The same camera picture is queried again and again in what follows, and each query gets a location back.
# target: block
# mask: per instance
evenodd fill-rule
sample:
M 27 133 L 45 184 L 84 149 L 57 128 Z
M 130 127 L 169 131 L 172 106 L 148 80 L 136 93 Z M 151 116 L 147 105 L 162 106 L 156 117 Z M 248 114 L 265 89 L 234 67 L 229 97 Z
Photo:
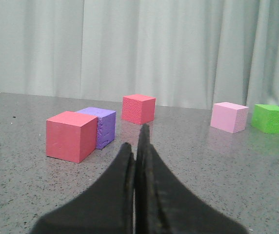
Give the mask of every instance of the block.
M 279 106 L 256 104 L 251 125 L 264 133 L 279 134 Z
M 245 129 L 248 107 L 230 102 L 213 105 L 211 126 L 229 133 L 237 133 Z
M 46 121 L 46 155 L 75 163 L 95 150 L 97 116 L 66 111 Z
M 155 103 L 155 97 L 141 94 L 124 96 L 121 118 L 135 124 L 153 121 L 155 118 Z
M 115 139 L 116 111 L 96 107 L 88 107 L 77 111 L 98 117 L 96 149 L 101 150 Z

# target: foam block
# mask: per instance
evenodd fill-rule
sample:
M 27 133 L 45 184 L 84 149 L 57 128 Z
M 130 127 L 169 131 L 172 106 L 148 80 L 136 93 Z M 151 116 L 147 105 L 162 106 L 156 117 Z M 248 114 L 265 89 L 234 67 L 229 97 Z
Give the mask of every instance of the foam block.
M 98 117 L 96 149 L 101 150 L 115 139 L 116 112 L 96 107 L 88 107 L 77 113 Z
M 95 150 L 97 116 L 66 111 L 46 121 L 46 155 L 80 163 Z
M 141 94 L 124 96 L 121 118 L 135 124 L 153 121 L 155 118 L 155 103 L 155 97 Z
M 264 133 L 279 134 L 279 106 L 256 104 L 251 125 Z
M 230 102 L 213 105 L 211 126 L 229 133 L 237 133 L 245 129 L 248 107 Z

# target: white curtain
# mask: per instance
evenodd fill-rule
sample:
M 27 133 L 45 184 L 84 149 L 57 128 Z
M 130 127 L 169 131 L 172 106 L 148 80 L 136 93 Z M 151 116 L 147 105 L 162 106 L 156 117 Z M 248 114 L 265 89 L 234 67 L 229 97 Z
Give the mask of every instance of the white curtain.
M 0 0 L 0 92 L 279 105 L 279 1 Z

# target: gray countertop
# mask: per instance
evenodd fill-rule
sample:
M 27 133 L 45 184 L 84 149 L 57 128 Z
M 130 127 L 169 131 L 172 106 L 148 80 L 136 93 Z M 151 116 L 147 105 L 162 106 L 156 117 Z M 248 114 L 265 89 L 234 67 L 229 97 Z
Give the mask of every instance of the gray countertop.
M 45 121 L 89 106 L 117 111 L 116 139 L 76 164 L 45 156 Z M 86 190 L 140 126 L 121 103 L 0 93 L 0 234 L 28 233 L 44 213 Z M 179 180 L 252 234 L 279 234 L 279 135 L 210 127 L 211 111 L 156 107 L 151 141 Z

